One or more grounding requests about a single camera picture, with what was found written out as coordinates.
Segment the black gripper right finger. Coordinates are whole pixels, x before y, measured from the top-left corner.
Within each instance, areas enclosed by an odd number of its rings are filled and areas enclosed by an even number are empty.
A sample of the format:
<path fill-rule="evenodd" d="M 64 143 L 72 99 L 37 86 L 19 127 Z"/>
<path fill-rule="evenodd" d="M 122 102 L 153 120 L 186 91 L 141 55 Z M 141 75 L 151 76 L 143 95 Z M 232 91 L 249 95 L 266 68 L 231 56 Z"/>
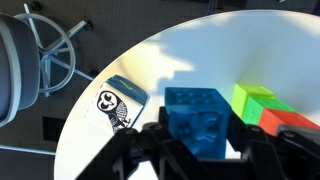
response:
<path fill-rule="evenodd" d="M 302 133 L 272 136 L 232 113 L 227 140 L 240 153 L 226 163 L 229 180 L 320 180 L 320 146 Z"/>

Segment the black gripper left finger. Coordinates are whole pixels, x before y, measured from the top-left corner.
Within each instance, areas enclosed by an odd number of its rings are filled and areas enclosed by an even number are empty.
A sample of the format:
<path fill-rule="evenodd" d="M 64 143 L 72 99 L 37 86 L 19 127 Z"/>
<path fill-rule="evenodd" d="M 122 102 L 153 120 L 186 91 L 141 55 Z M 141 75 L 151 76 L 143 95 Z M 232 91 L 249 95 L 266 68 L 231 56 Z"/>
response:
<path fill-rule="evenodd" d="M 157 122 L 119 130 L 76 177 L 76 180 L 128 180 L 139 164 L 149 162 L 158 180 L 213 180 L 214 177 L 167 130 L 168 113 L 159 108 Z"/>

